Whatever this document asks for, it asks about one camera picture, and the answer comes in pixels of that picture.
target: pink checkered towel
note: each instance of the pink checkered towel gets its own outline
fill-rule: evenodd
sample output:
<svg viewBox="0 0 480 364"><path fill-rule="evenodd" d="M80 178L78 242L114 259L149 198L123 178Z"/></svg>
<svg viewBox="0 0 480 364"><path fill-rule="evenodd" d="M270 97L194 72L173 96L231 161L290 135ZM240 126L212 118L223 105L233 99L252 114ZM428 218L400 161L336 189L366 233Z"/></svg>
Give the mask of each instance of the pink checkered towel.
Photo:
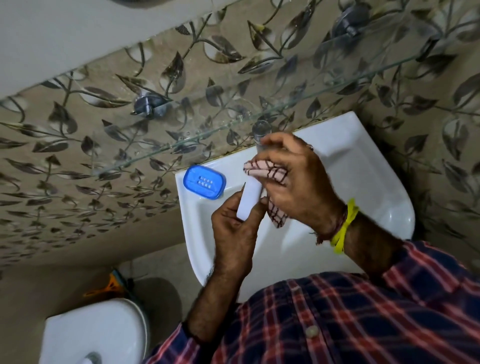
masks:
<svg viewBox="0 0 480 364"><path fill-rule="evenodd" d="M273 178L280 184L286 184L288 181L288 171L269 160L248 161L243 165L243 171L253 177ZM272 201L268 201L268 215L276 228L285 225L288 218L288 215L276 207Z"/></svg>

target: ceramic basin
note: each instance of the ceramic basin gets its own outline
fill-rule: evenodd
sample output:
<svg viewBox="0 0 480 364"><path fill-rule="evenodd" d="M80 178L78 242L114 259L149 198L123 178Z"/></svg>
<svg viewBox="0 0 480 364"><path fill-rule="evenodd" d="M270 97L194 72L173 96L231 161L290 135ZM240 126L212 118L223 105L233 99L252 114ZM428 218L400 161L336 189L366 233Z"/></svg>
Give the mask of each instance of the ceramic basin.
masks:
<svg viewBox="0 0 480 364"><path fill-rule="evenodd" d="M347 201L354 197L360 209L377 224L399 238L411 238L415 215L410 198L354 112L299 130L295 135L313 146L340 198ZM226 198L241 189L246 181L243 164L255 154L256 148L252 147L204 164L227 178L223 196L214 201L183 187L185 171L175 176L188 255L202 284L215 255L210 217ZM284 227L276 229L266 215L258 231L253 269L240 289L238 301L284 279L323 271L361 272L347 256L335 254L329 243L315 242L308 226L289 219Z"/></svg>

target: glass shelf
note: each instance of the glass shelf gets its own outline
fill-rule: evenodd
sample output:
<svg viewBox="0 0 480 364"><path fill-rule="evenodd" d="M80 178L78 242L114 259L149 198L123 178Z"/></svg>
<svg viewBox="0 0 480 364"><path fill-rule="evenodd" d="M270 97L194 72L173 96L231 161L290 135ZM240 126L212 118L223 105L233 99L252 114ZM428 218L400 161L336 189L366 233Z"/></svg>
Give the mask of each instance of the glass shelf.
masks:
<svg viewBox="0 0 480 364"><path fill-rule="evenodd" d="M258 52L239 71L180 100L145 89L147 98L135 102L133 114L104 121L104 128L92 134L92 173L162 152L188 153L217 132L241 124L247 130L257 120L269 121L324 92L353 94L378 72L419 57L432 36L425 22L409 14L387 15L358 36L301 43L301 50L300 45L289 49L282 58ZM95 146L101 146L101 153Z"/></svg>

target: hand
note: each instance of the hand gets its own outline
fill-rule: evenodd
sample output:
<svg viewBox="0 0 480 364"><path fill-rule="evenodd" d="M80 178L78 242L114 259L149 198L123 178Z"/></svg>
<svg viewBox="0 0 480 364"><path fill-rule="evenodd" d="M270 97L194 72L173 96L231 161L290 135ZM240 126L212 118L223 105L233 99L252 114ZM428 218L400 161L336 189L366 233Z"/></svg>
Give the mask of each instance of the hand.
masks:
<svg viewBox="0 0 480 364"><path fill-rule="evenodd" d="M273 179L257 178L272 202L320 236L333 238L345 204L336 195L320 158L293 134L273 133L261 141L263 145L278 148L264 150L254 160L270 160L288 170L286 185Z"/></svg>
<svg viewBox="0 0 480 364"><path fill-rule="evenodd" d="M237 219L237 209L243 191L229 197L212 215L215 239L214 273L244 279L252 270L253 251L258 227L267 211L268 199L262 198L248 219Z"/></svg>

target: yellow wristband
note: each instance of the yellow wristband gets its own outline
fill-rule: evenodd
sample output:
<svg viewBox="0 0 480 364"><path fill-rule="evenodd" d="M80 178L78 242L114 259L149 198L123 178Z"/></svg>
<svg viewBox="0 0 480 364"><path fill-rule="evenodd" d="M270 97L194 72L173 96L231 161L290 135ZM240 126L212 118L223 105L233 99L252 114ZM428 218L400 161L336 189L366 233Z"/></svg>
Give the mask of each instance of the yellow wristband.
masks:
<svg viewBox="0 0 480 364"><path fill-rule="evenodd" d="M355 217L357 216L358 212L359 212L359 208L358 206L355 206L355 199L351 198L347 204L347 219L343 223L338 233L336 233L335 236L330 241L330 245L335 247L334 249L335 253L341 254L343 252L343 244L345 243L345 236L347 234L347 229L352 223L352 221L355 220Z"/></svg>

